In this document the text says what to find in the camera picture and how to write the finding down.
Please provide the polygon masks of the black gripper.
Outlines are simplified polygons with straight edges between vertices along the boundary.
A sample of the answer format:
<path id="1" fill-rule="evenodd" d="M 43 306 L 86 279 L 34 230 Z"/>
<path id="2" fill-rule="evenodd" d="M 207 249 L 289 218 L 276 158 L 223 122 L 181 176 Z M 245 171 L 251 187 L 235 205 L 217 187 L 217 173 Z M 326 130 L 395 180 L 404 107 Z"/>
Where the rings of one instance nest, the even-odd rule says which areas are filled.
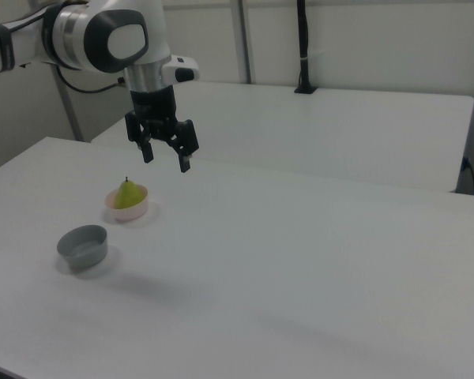
<path id="1" fill-rule="evenodd" d="M 126 132 L 142 153 L 145 163 L 153 160 L 151 137 L 167 140 L 179 158 L 182 173 L 190 169 L 190 159 L 199 149 L 191 120 L 177 121 L 175 93 L 172 86 L 154 92 L 131 92 L 134 110 L 125 115 Z"/>

